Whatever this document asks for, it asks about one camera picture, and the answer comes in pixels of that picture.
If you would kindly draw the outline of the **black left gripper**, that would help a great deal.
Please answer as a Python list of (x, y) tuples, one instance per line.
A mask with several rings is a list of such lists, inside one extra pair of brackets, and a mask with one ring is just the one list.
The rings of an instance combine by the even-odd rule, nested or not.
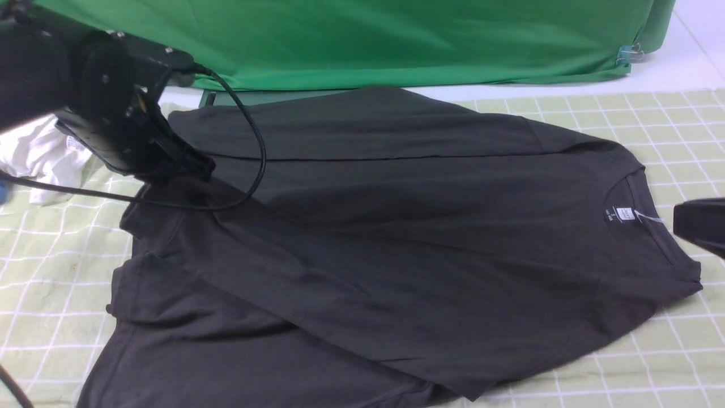
[(191, 54), (138, 36), (95, 32), (71, 49), (71, 99), (57, 126), (110, 170), (144, 182), (176, 176), (207, 181), (215, 170), (173, 131), (159, 106), (168, 83), (188, 85)]

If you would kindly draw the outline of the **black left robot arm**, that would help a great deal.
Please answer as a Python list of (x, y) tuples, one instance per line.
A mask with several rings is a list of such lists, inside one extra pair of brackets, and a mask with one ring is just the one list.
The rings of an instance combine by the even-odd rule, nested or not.
[(181, 50), (31, 1), (2, 2), (2, 131), (53, 114), (63, 134), (124, 176), (210, 178), (212, 158), (179, 137), (158, 105), (168, 84), (188, 86), (199, 69)]

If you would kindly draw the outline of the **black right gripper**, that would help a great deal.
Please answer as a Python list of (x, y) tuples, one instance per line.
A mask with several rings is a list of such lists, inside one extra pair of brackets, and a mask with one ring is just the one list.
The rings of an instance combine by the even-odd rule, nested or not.
[(724, 259), (724, 199), (682, 202), (673, 209), (673, 234)]

